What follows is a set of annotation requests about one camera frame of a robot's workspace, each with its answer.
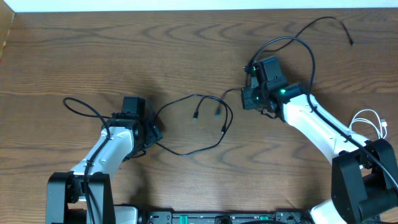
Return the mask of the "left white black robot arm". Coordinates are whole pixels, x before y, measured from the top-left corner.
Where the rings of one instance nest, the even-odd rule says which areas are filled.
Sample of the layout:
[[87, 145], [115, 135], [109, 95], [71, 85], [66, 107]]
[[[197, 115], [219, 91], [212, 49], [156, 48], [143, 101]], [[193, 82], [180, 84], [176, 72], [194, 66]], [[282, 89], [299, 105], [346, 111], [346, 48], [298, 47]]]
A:
[[145, 223], [132, 205], [113, 202], [111, 181], [122, 162], [146, 154], [162, 139], [153, 123], [110, 120], [87, 156], [68, 172], [53, 173], [47, 183], [46, 223]]

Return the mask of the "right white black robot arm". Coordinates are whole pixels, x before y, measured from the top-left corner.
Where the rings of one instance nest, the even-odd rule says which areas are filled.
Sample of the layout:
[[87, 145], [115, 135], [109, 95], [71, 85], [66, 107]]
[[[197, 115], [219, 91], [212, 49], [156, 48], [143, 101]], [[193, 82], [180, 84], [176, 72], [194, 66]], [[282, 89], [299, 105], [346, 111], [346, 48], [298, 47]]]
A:
[[245, 110], [275, 113], [298, 129], [332, 165], [331, 198], [310, 210], [313, 223], [363, 223], [397, 207], [397, 162], [385, 139], [350, 130], [300, 84], [250, 85], [241, 98]]

